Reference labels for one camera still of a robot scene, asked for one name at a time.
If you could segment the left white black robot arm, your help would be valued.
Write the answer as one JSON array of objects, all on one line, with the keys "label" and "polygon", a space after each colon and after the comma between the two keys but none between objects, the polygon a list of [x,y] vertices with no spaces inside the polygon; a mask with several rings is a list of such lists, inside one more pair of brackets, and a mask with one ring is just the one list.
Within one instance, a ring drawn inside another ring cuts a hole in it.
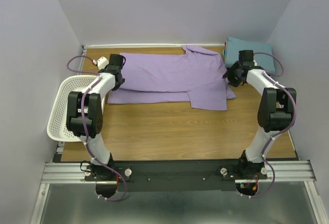
[{"label": "left white black robot arm", "polygon": [[101,130],[103,127],[102,100],[109,91],[115,91],[125,82],[122,70],[126,58],[120,54],[111,54],[109,58],[95,61],[99,69],[95,79],[81,91],[68,94],[66,127],[84,144],[91,164],[97,166],[96,174],[102,180],[109,180],[113,174],[119,176],[113,168],[113,158],[106,148]]}]

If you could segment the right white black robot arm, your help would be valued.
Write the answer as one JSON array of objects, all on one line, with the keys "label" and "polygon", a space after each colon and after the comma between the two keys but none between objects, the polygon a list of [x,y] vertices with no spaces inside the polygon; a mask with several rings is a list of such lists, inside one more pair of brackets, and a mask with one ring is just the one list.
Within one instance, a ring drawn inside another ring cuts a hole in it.
[{"label": "right white black robot arm", "polygon": [[258,131],[237,165],[229,169],[244,179],[261,172],[270,148],[279,136],[293,127],[297,117],[296,90],[275,81],[271,73],[255,62],[254,55],[253,50],[239,51],[239,59],[224,74],[231,86],[247,83],[261,95]]}]

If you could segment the purple t shirt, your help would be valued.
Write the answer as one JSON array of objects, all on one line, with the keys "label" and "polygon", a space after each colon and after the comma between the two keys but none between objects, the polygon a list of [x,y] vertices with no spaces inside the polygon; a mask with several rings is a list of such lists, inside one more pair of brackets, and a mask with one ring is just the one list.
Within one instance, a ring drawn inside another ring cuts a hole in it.
[{"label": "purple t shirt", "polygon": [[109,104],[189,102],[192,108],[227,110],[235,93],[223,78],[220,53],[185,45],[185,54],[123,53],[125,83],[108,96]]}]

